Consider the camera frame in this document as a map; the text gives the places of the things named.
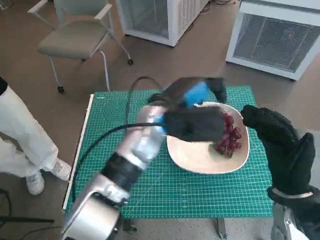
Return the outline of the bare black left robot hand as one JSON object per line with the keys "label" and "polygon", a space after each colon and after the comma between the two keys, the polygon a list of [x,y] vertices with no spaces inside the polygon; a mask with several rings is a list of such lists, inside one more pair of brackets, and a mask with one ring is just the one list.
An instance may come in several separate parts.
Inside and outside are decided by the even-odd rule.
{"label": "bare black left robot hand", "polygon": [[219,103],[227,102],[225,83],[219,77],[181,77],[163,90],[160,96],[170,105],[191,107],[202,104],[209,92]]}

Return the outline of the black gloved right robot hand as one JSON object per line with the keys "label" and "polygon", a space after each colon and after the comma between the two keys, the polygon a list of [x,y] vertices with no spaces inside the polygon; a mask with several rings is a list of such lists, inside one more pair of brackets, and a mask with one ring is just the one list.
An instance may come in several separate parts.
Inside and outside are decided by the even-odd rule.
{"label": "black gloved right robot hand", "polygon": [[313,134],[300,137],[286,117],[265,107],[245,105],[241,115],[244,125],[256,131],[264,146],[272,187],[291,196],[311,192],[316,156]]}

